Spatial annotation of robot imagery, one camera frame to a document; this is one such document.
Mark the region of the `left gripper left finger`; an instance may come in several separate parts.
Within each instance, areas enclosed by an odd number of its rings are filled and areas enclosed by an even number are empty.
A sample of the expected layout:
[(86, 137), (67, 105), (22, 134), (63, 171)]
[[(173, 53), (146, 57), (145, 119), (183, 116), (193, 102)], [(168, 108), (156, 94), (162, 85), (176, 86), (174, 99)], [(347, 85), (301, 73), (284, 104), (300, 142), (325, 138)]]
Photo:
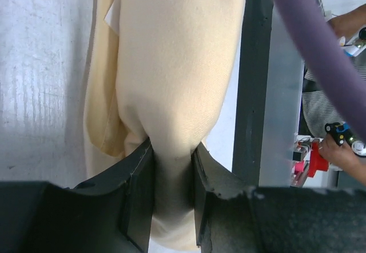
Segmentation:
[(43, 252), (147, 252), (154, 158), (149, 140), (73, 189), (46, 189)]

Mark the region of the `person's bare hand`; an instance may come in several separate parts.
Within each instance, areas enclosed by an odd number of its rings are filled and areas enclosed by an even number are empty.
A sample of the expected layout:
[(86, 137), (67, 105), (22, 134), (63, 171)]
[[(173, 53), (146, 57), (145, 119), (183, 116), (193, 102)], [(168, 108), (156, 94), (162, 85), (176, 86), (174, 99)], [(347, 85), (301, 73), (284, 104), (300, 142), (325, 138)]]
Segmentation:
[(319, 143), (319, 153), (326, 161), (341, 168), (355, 179), (365, 180), (365, 164), (353, 153), (348, 144), (338, 146), (331, 135), (326, 135)]

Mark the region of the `cream yellow t shirt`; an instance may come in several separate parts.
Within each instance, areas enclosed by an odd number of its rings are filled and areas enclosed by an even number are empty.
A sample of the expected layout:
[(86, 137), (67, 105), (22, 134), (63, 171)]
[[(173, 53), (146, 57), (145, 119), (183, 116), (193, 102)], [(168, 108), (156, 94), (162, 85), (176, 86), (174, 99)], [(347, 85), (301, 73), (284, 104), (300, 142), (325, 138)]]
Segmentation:
[(83, 116), (93, 177), (149, 139), (156, 157), (151, 237), (197, 250), (191, 154), (218, 120), (245, 0), (97, 0)]

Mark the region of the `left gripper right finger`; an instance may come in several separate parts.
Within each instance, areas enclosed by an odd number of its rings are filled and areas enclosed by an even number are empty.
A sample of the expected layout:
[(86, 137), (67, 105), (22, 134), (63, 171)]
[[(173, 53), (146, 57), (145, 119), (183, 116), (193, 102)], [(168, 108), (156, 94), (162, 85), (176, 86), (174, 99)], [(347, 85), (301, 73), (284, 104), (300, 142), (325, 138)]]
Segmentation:
[(192, 154), (196, 243), (201, 252), (257, 252), (244, 183), (201, 143)]

